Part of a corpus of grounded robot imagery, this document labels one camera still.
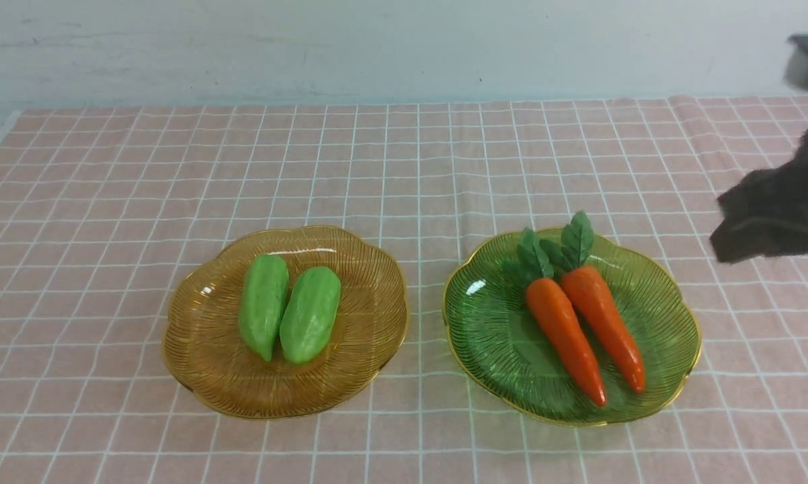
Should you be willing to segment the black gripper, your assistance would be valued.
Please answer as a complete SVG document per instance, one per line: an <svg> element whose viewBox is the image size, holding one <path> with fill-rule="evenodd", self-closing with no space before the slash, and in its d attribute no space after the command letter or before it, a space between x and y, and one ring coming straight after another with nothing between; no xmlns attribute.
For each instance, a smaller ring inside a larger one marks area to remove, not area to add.
<svg viewBox="0 0 808 484"><path fill-rule="evenodd" d="M808 129L791 160L749 171L715 201L723 220L709 244L719 263L807 255Z"/></svg>

